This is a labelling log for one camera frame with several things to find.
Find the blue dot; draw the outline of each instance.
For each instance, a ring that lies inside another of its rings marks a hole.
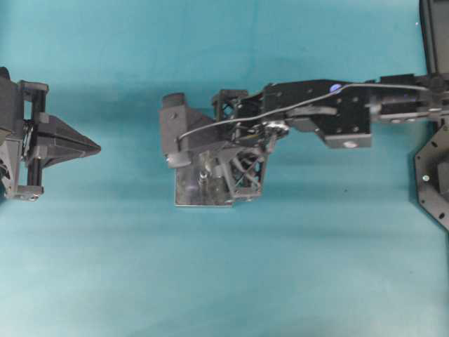
[[[334,84],[333,86],[330,87],[330,92],[333,93],[334,91],[340,89],[342,87],[341,84]]]

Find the metal plate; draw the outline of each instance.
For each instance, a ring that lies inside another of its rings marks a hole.
[[[198,156],[192,165],[176,169],[176,206],[232,206],[232,200],[223,178],[200,181]]]
[[[449,202],[439,192],[438,164],[449,153],[449,128],[444,126],[416,154],[416,186],[420,205],[449,230]]]

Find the gray cable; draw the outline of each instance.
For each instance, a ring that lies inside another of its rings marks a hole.
[[[206,130],[207,128],[214,128],[216,126],[220,126],[220,125],[224,125],[224,124],[241,123],[243,121],[256,121],[258,119],[271,116],[272,114],[278,114],[279,112],[285,112],[285,111],[288,111],[288,110],[295,109],[296,107],[301,107],[303,105],[312,104],[312,103],[315,103],[315,102],[317,102],[319,100],[325,100],[326,98],[338,95],[344,89],[348,89],[348,88],[395,88],[395,89],[408,89],[408,90],[414,90],[414,91],[429,91],[428,88],[425,88],[423,86],[407,86],[407,85],[401,85],[401,84],[376,84],[376,83],[351,83],[351,84],[345,84],[341,88],[339,88],[339,89],[337,89],[335,91],[332,91],[331,93],[327,93],[325,95],[322,95],[322,96],[319,96],[319,97],[316,97],[316,98],[312,98],[310,100],[304,100],[302,102],[296,103],[294,105],[290,105],[288,107],[281,107],[279,109],[271,110],[271,111],[265,112],[263,114],[259,114],[257,116],[254,116],[254,117],[227,119],[225,121],[218,121],[216,123],[212,123],[212,124],[208,124],[208,125],[205,125],[205,126],[201,126],[199,128],[194,128],[193,130],[190,130],[190,131],[188,131],[186,133],[183,133],[181,136],[179,136],[179,138],[177,140],[180,141],[184,137],[190,136],[191,134],[199,132],[199,131],[202,131],[202,130]]]

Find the screw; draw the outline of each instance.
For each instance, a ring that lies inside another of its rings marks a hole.
[[[347,141],[343,143],[343,146],[347,149],[355,149],[356,147],[358,147],[358,144],[353,141]]]

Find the blue-green tabletop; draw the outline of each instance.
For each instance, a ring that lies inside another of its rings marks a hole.
[[[264,196],[177,209],[161,97],[425,74],[418,0],[0,1],[0,65],[102,146],[0,205],[0,336],[448,336],[448,236],[416,204],[425,123],[279,142]]]

